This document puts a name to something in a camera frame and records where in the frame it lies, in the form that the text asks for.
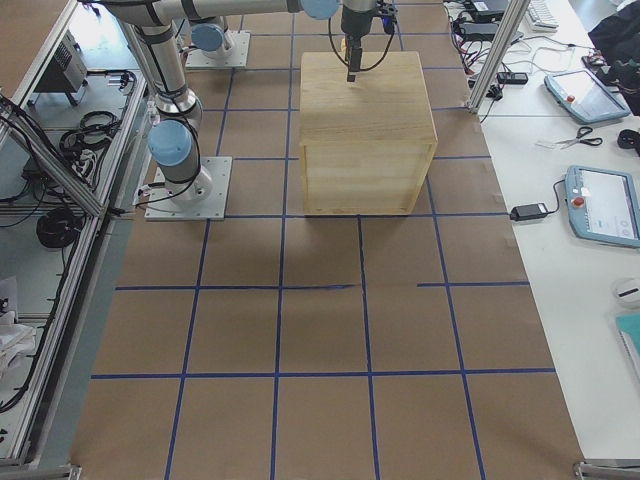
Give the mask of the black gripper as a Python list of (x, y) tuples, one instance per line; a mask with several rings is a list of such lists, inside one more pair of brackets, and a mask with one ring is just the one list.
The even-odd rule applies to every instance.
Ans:
[(362, 37), (371, 31), (374, 18), (380, 18), (387, 35), (395, 32), (395, 6), (386, 1), (344, 0), (341, 13), (341, 30), (345, 36), (345, 60), (347, 81), (354, 82), (361, 70)]

